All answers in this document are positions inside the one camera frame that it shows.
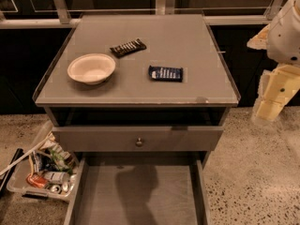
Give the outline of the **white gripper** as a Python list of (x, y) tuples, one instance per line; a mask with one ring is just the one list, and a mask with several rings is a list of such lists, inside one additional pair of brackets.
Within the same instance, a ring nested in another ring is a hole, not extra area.
[(300, 64), (300, 24), (266, 25), (247, 46), (254, 50), (267, 47), (268, 57), (280, 63), (272, 71), (262, 73), (253, 106), (255, 119), (273, 122), (300, 90), (300, 67), (293, 66)]

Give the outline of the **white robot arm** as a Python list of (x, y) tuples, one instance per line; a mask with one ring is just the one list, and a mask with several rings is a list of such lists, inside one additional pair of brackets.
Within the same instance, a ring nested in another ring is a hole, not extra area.
[(300, 0), (288, 0), (274, 19), (247, 42), (255, 50), (266, 50), (277, 62), (262, 73), (253, 117), (273, 122), (300, 90)]

